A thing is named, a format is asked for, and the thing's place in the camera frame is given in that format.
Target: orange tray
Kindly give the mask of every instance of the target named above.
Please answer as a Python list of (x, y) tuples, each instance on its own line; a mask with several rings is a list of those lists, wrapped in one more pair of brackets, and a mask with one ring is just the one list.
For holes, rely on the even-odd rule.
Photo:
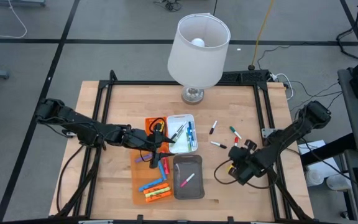
[[(153, 122), (156, 118), (146, 118), (145, 119), (145, 131), (147, 133), (147, 135), (150, 134), (149, 131), (149, 126), (151, 124), (151, 122)], [(166, 142), (163, 142), (161, 147), (159, 149), (157, 149), (157, 152), (160, 151), (165, 151), (165, 152), (169, 152), (169, 145)], [(141, 152), (143, 156), (151, 153), (151, 152), (147, 152), (147, 151), (142, 151)], [(159, 168), (155, 168), (155, 169), (150, 169), (149, 168), (149, 162), (138, 162), (136, 163), (135, 160), (140, 158), (140, 151), (138, 150), (131, 150), (131, 174), (132, 174), (132, 201), (134, 202), (135, 205), (147, 205), (150, 203), (159, 203), (159, 202), (167, 202), (167, 201), (171, 201), (173, 200), (173, 194), (171, 194), (171, 196), (168, 197), (164, 197), (161, 199), (158, 199), (156, 201), (153, 202), (146, 202), (146, 196), (143, 194), (143, 192), (139, 192), (139, 187), (144, 186), (152, 181), (155, 181), (159, 178), (162, 178), (161, 176), (161, 172)], [(173, 192), (173, 169), (172, 169), (172, 162), (173, 162), (173, 157), (167, 157), (168, 159), (168, 165), (169, 165), (169, 169), (170, 169), (170, 173), (167, 175), (167, 180), (163, 181), (162, 183), (168, 183), (169, 187), (171, 188), (171, 191)]]

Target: wooden tabletop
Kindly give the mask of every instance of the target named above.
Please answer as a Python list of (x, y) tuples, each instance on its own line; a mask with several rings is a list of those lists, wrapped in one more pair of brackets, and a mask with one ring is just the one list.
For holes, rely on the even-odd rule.
[[(77, 112), (92, 116), (97, 87), (98, 82), (82, 83)], [(235, 136), (229, 126), (234, 126), (243, 137), (241, 144), (246, 139), (251, 139), (258, 146), (262, 145), (252, 87), (214, 86), (205, 90), (204, 100), (198, 105), (184, 104), (181, 100), (181, 89), (182, 86), (115, 85), (112, 88), (107, 123), (131, 124), (133, 128), (144, 129), (147, 117), (192, 114), (195, 117), (198, 138), (198, 150), (195, 153), (203, 158), (204, 198), (134, 205), (131, 198), (130, 149), (108, 146), (107, 151), (103, 151), (101, 155), (91, 218), (134, 220), (138, 214), (143, 214), (145, 220), (227, 221), (227, 216), (233, 216), (235, 221), (274, 221), (269, 190), (258, 190), (238, 183), (222, 185), (213, 177), (213, 171), (228, 159), (229, 148), (233, 145)], [(291, 116), (283, 85), (268, 83), (268, 92), (276, 128), (287, 127), (291, 124)], [(260, 96), (267, 127), (262, 92)], [(209, 135), (215, 120), (218, 120), (218, 125), (214, 133)], [(210, 141), (221, 142), (229, 147), (221, 149), (211, 145)], [(62, 165), (78, 148), (76, 138), (68, 140)], [(297, 149), (296, 144), (292, 144), (290, 148)], [(64, 173), (61, 207), (78, 186), (84, 151), (70, 162)], [(284, 151), (281, 155), (287, 189), (306, 214), (312, 217), (300, 157), (290, 151)], [(217, 177), (225, 182), (232, 180), (227, 174), (228, 165), (221, 167), (217, 173)], [(266, 177), (254, 177), (250, 183), (258, 186), (268, 184)], [(84, 214), (87, 193), (85, 190), (81, 214)], [(55, 200), (56, 193), (50, 214), (57, 212)], [(278, 201), (282, 208), (281, 197)], [(280, 209), (280, 213), (284, 217), (283, 209)]]

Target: black metal frame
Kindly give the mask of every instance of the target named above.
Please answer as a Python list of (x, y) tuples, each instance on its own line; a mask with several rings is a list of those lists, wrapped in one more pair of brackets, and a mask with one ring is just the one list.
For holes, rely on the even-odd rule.
[[(109, 102), (111, 99), (113, 85), (180, 85), (180, 84), (175, 81), (119, 81), (119, 80), (117, 80), (117, 77), (114, 75), (114, 72), (111, 71), (110, 80), (100, 80), (99, 81), (98, 92), (96, 94), (96, 100), (95, 100), (95, 104), (94, 104), (92, 118), (97, 119), (98, 113), (99, 113), (99, 107), (101, 104), (101, 97), (103, 94), (103, 90), (107, 87), (106, 101), (104, 103), (103, 115), (102, 115), (102, 121), (101, 121), (102, 123), (105, 123), (107, 120)], [(269, 93), (268, 93), (268, 89), (267, 89), (267, 83), (266, 82), (243, 82), (242, 77), (238, 77), (236, 79), (236, 81), (234, 81), (234, 82), (224, 81), (224, 78), (223, 78), (217, 85), (219, 85), (219, 86), (251, 86), (253, 88), (254, 96), (255, 96), (256, 110), (257, 110), (257, 115), (258, 115), (258, 120), (259, 120), (260, 136), (261, 136), (262, 142), (263, 142), (264, 137), (262, 134), (262, 128), (265, 128), (265, 123), (264, 123), (264, 116), (263, 116), (263, 112), (262, 112), (262, 106), (261, 106), (261, 102), (260, 102), (259, 90), (262, 90), (262, 93), (264, 94), (264, 101), (265, 101), (265, 106), (266, 106), (266, 111), (267, 111), (267, 119), (268, 119), (269, 127), (270, 128), (275, 127), (274, 120), (273, 120), (272, 107), (270, 105), (270, 98), (269, 98)], [(100, 154), (101, 148), (97, 148), (96, 153)], [(86, 173), (88, 170), (88, 164), (90, 161), (90, 154), (91, 154), (91, 149), (86, 148), (83, 166), (82, 166), (82, 170), (81, 170), (80, 183), (82, 183), (82, 181), (85, 179), (85, 176), (86, 176)], [(281, 158), (278, 158), (277, 170), (278, 170), (278, 176), (280, 177), (282, 184), (285, 186), (285, 178), (284, 178)], [(94, 190), (95, 190), (95, 186), (96, 186), (96, 178), (97, 178), (97, 171), (96, 171), (95, 177), (93, 178), (93, 180), (89, 186), (88, 199), (86, 202), (85, 217), (91, 216), (93, 196), (94, 196)], [(270, 176), (268, 176), (268, 181), (269, 181), (269, 184), (272, 184), (272, 179), (270, 178)], [(276, 221), (280, 220), (281, 218), (280, 218), (280, 212), (279, 212), (279, 208), (278, 208), (277, 194), (276, 194), (275, 187), (270, 188), (270, 198), (272, 201), (272, 211), (273, 211), (274, 219)], [(284, 211), (285, 211), (286, 219), (292, 219), (291, 208), (290, 208), (287, 200), (284, 197), (283, 197), (283, 202), (284, 202)], [(74, 216), (79, 215), (80, 206), (81, 206), (81, 197), (78, 199), (77, 203), (75, 204), (74, 212), (73, 212)]]

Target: lamp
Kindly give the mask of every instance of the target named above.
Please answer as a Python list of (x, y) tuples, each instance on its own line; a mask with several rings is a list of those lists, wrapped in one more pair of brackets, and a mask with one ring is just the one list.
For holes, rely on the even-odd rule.
[(201, 102), (204, 89), (217, 84), (223, 73), (230, 30), (211, 14), (192, 14), (178, 23), (168, 59), (168, 71), (184, 86), (182, 100)]

